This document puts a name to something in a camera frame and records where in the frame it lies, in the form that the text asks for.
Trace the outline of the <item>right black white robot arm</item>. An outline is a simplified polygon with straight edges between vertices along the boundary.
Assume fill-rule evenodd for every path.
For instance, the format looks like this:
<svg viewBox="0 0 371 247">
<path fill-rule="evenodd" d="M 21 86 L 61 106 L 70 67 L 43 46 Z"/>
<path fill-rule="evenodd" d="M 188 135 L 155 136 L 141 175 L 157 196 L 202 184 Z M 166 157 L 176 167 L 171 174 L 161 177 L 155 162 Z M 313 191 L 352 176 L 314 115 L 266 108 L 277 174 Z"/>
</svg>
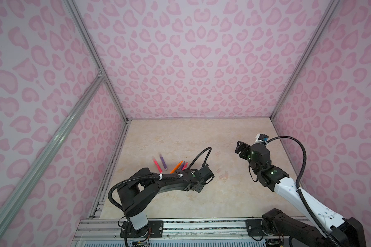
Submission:
<svg viewBox="0 0 371 247">
<path fill-rule="evenodd" d="M 302 213 L 310 224 L 296 220 L 279 209 L 272 209 L 262 216 L 260 233 L 263 235 L 289 236 L 309 247 L 364 247 L 366 238 L 362 223 L 354 217 L 345 218 L 301 188 L 300 180 L 272 164 L 266 141 L 253 145 L 239 141 L 235 153 L 248 161 L 263 187 L 280 195 Z"/>
</svg>

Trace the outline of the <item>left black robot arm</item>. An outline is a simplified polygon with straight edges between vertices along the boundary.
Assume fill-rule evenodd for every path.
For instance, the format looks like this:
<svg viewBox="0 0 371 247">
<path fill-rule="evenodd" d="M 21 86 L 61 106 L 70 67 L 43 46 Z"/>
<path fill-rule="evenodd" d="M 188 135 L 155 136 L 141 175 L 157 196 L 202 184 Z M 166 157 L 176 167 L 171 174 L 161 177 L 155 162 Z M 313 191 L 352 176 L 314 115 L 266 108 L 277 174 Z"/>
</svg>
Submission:
<svg viewBox="0 0 371 247">
<path fill-rule="evenodd" d="M 148 225 L 145 209 L 155 196 L 174 190 L 200 193 L 213 179 L 208 165 L 200 169 L 177 170 L 173 174 L 158 174 L 142 168 L 129 179 L 114 185 L 108 198 L 138 231 Z"/>
</svg>

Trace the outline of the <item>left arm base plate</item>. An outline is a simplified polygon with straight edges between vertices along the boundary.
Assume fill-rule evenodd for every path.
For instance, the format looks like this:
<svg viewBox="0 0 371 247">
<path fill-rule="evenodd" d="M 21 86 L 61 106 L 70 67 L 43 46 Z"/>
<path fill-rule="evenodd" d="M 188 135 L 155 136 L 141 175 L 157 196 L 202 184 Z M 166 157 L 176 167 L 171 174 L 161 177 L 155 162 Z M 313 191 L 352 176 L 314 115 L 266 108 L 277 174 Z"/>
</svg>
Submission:
<svg viewBox="0 0 371 247">
<path fill-rule="evenodd" d="M 123 223 L 120 237 L 125 238 L 161 238 L 163 235 L 163 221 L 149 220 L 147 225 L 136 230 L 130 221 Z"/>
</svg>

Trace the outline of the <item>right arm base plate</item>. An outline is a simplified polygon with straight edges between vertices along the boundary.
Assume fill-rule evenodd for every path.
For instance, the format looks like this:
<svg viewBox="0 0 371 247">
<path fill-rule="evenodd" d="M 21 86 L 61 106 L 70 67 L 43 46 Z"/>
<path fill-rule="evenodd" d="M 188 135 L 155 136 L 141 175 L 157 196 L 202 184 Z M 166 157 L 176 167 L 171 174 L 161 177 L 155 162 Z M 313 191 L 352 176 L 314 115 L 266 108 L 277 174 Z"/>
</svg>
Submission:
<svg viewBox="0 0 371 247">
<path fill-rule="evenodd" d="M 246 230 L 249 237 L 263 237 L 265 235 L 262 219 L 247 219 L 245 220 Z"/>
</svg>

